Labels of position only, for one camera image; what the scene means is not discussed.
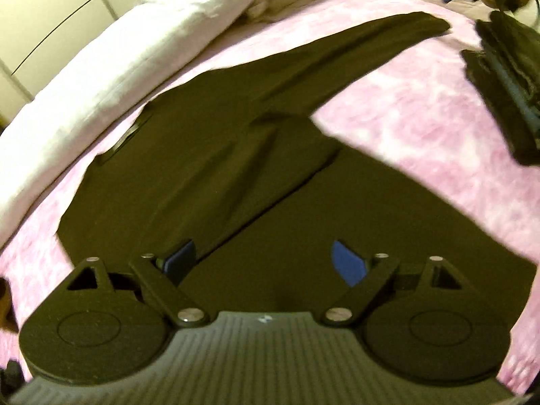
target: ribbed gray panel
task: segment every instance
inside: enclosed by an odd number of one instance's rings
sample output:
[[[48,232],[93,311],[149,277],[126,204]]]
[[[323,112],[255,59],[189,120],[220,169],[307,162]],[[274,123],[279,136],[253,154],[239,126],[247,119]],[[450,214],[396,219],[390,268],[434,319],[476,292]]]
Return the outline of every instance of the ribbed gray panel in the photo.
[[[209,326],[178,332],[158,360],[129,378],[96,387],[35,379],[10,403],[488,405],[511,396],[496,380],[456,388],[403,380],[374,363],[352,332],[319,326],[309,313],[223,312]]]

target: brown object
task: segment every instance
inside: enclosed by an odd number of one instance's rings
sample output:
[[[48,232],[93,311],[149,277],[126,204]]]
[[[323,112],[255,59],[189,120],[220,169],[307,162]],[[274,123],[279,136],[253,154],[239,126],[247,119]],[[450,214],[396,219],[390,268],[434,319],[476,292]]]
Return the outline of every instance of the brown object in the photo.
[[[13,313],[11,290],[7,280],[0,277],[0,329],[18,333],[19,328]]]

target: fluffy pink bedspread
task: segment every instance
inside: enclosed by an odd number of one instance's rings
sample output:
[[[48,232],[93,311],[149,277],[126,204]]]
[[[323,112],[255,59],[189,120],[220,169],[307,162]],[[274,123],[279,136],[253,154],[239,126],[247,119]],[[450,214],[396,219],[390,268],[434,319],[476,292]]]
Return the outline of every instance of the fluffy pink bedspread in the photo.
[[[540,169],[521,167],[511,159],[482,99],[465,79],[458,52],[477,46],[478,38],[474,23],[456,13],[418,0],[323,0],[277,24],[231,29],[170,86],[211,68],[262,58],[369,20],[418,10],[447,19],[451,34],[403,52],[334,97],[313,119],[325,133],[418,179],[501,243],[538,262]],[[72,269],[55,235],[59,219],[93,157],[113,146],[140,110],[68,171],[0,256],[0,275],[10,281],[19,324]],[[540,367],[539,280],[512,330],[511,349],[499,374],[515,393],[527,388]],[[0,366],[9,358],[22,360],[16,335],[2,332],[0,340]]]

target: screw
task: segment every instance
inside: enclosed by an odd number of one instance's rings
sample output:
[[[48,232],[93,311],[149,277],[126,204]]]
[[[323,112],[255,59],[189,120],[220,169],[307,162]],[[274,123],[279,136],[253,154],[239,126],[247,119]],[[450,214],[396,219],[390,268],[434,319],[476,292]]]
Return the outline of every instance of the screw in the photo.
[[[197,323],[204,319],[205,314],[198,308],[187,308],[182,309],[178,313],[178,318],[184,321],[185,323]]]
[[[327,320],[334,323],[342,323],[343,321],[350,320],[353,317],[353,313],[347,308],[331,308],[326,311],[325,316]]]

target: white wall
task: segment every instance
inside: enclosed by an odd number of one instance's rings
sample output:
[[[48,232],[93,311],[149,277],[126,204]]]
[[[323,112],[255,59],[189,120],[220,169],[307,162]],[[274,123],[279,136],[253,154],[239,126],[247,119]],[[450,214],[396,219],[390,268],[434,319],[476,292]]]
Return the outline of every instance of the white wall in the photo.
[[[9,123],[136,0],[0,0],[0,122]]]

